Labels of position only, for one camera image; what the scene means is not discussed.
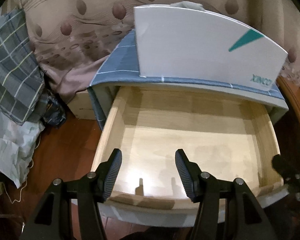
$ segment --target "crumpled bag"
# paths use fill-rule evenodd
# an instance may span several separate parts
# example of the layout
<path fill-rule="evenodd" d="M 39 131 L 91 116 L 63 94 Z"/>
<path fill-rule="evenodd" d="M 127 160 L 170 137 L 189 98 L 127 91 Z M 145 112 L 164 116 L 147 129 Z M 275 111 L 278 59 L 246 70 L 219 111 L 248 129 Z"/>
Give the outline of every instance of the crumpled bag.
<path fill-rule="evenodd" d="M 40 121 L 18 125 L 0 111 L 0 172 L 17 188 L 26 181 L 35 142 L 43 129 Z"/>
<path fill-rule="evenodd" d="M 45 124 L 49 124 L 59 128 L 66 121 L 66 111 L 50 90 L 47 90 L 48 104 L 42 120 Z"/>

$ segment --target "white string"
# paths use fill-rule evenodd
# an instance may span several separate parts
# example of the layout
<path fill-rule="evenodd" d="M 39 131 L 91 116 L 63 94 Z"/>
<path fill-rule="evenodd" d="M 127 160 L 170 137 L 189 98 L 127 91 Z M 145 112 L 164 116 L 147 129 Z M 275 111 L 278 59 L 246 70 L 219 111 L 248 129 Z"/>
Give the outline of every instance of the white string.
<path fill-rule="evenodd" d="M 29 167 L 29 169 L 31 169 L 31 168 L 33 167 L 33 165 L 34 165 L 34 161 L 33 161 L 33 159 L 31 159 L 31 161 L 32 161 L 32 166 L 31 166 L 31 167 Z"/>
<path fill-rule="evenodd" d="M 20 202 L 21 201 L 21 192 L 22 192 L 22 190 L 27 186 L 27 182 L 28 180 L 26 179 L 26 184 L 21 188 L 21 190 L 20 190 L 20 199 L 19 200 L 14 200 L 14 201 L 11 201 L 11 198 L 10 198 L 10 196 L 9 196 L 9 194 L 8 194 L 8 192 L 7 192 L 7 190 L 6 190 L 6 186 L 5 186 L 5 184 L 3 184 L 3 186 L 4 186 L 4 191 L 6 192 L 6 194 L 7 194 L 7 196 L 8 196 L 8 198 L 9 198 L 9 200 L 10 200 L 10 202 L 11 202 L 11 204 L 13 204 L 13 203 L 15 203 L 15 202 Z"/>
<path fill-rule="evenodd" d="M 40 141 L 41 141 L 41 134 L 39 134 L 39 142 L 38 142 L 38 145 L 37 145 L 34 149 L 37 149 L 37 148 L 39 147 Z"/>
<path fill-rule="evenodd" d="M 34 149 L 37 149 L 37 148 L 39 147 L 40 140 L 41 140 L 41 134 L 39 135 L 39 142 L 38 142 L 38 145 L 37 145 Z M 33 161 L 33 159 L 31 159 L 31 161 L 32 161 L 32 166 L 29 167 L 29 169 L 31 169 L 31 168 L 34 166 L 34 161 Z M 22 190 L 27 186 L 27 184 L 28 184 L 28 180 L 26 179 L 26 184 L 20 189 L 20 198 L 19 198 L 19 200 L 16 200 L 16 199 L 15 199 L 15 200 L 13 200 L 13 201 L 11 201 L 11 198 L 10 198 L 8 192 L 7 192 L 6 185 L 3 184 L 4 191 L 6 192 L 6 194 L 7 194 L 8 198 L 9 198 L 11 204 L 13 204 L 13 203 L 15 203 L 15 202 L 19 202 L 19 203 L 21 202 L 21 193 L 22 193 Z"/>

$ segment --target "fabric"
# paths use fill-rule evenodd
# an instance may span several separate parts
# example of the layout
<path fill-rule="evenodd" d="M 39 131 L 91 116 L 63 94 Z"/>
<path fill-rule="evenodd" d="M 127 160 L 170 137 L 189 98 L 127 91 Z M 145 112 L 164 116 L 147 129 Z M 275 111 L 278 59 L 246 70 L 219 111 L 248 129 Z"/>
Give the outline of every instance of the fabric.
<path fill-rule="evenodd" d="M 172 3 L 172 4 L 170 4 L 170 6 L 171 7 L 188 8 L 188 9 L 193 9 L 193 10 L 198 10 L 198 11 L 205 11 L 206 10 L 202 4 L 189 2 L 189 1 L 182 1 L 182 2 L 177 2 L 177 3 Z"/>
<path fill-rule="evenodd" d="M 2 13 L 15 5 L 25 10 L 35 57 L 53 91 L 68 103 L 75 92 L 89 85 L 105 57 L 133 28 L 134 6 L 180 1 L 7 0 Z M 203 4 L 207 10 L 206 4 L 210 4 L 282 46 L 289 57 L 281 75 L 300 86 L 300 13 L 291 0 L 187 1 Z"/>
<path fill-rule="evenodd" d="M 29 43 L 23 10 L 0 17 L 0 108 L 17 123 L 38 122 L 48 103 Z"/>
<path fill-rule="evenodd" d="M 18 125 L 0 111 L 0 172 L 19 188 L 26 180 L 41 122 Z"/>
<path fill-rule="evenodd" d="M 280 119 L 287 111 L 288 107 L 284 101 L 278 87 L 274 84 L 269 91 L 263 91 L 237 84 L 230 84 L 218 81 L 209 81 L 201 79 L 175 78 L 175 77 L 140 77 L 139 63 L 135 41 L 135 30 L 126 35 L 108 59 L 98 69 L 93 77 L 88 92 L 92 101 L 92 106 L 101 129 L 103 129 L 106 117 L 110 111 L 115 95 L 120 85 L 138 85 L 147 83 L 167 83 L 180 86 L 205 85 L 207 87 L 227 88 L 227 92 L 238 94 L 237 90 L 251 92 L 250 98 L 256 99 L 258 95 L 265 95 L 268 103 L 275 106 L 274 101 L 281 102 L 277 104 L 280 109 L 269 109 L 277 116 L 275 120 Z"/>

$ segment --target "blue plaid cloth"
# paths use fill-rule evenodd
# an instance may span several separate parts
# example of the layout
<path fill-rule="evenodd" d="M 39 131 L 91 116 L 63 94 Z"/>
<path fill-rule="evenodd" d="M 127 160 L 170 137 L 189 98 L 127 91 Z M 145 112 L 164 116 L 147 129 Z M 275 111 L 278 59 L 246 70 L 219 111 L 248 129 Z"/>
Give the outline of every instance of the blue plaid cloth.
<path fill-rule="evenodd" d="M 269 91 L 263 91 L 255 88 L 219 81 L 176 77 L 141 77 L 139 74 L 140 72 L 136 48 L 135 30 L 132 30 L 122 39 L 122 41 L 120 41 L 114 51 L 101 65 L 94 78 L 92 79 L 90 87 L 88 87 L 92 107 L 101 130 L 103 130 L 103 127 L 106 123 L 106 119 L 108 117 L 119 86 L 138 86 L 139 83 L 171 83 L 174 85 L 178 84 L 179 86 L 190 85 L 190 87 L 192 84 L 195 86 L 204 85 L 206 86 L 205 89 L 211 87 L 209 88 L 211 90 L 213 90 L 212 87 L 224 87 L 229 89 L 227 93 L 234 95 L 239 95 L 238 93 L 236 93 L 236 91 L 238 90 L 249 92 L 245 93 L 246 98 L 250 98 L 252 100 L 257 99 L 259 101 L 265 100 L 264 97 L 263 99 L 260 99 L 260 97 L 258 97 L 259 94 L 267 96 L 268 99 L 264 101 L 265 104 L 269 104 L 275 107 L 275 110 L 272 110 L 271 114 L 271 116 L 273 116 L 273 122 L 279 120 L 288 110 L 284 98 L 275 84 L 273 84 L 272 88 Z"/>
<path fill-rule="evenodd" d="M 0 17 L 0 108 L 17 123 L 38 122 L 48 103 L 29 42 L 22 9 Z"/>

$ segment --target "wooden furniture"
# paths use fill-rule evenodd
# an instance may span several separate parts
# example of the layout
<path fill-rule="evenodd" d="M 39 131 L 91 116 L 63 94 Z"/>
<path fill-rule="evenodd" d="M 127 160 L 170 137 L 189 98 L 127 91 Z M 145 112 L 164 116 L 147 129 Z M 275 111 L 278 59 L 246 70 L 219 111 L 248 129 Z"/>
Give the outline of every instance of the wooden furniture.
<path fill-rule="evenodd" d="M 277 83 L 291 104 L 300 124 L 300 88 L 281 76 L 278 77 Z"/>
<path fill-rule="evenodd" d="M 281 155 L 300 170 L 300 88 L 286 78 L 277 83 L 289 106 L 289 111 L 275 124 Z"/>
<path fill-rule="evenodd" d="M 187 198 L 175 166 L 178 148 L 218 179 L 243 178 L 257 196 L 282 185 L 271 167 L 279 147 L 265 107 L 225 93 L 121 87 L 91 170 L 114 148 L 122 166 L 107 203 L 133 212 L 195 216 L 198 204 Z"/>

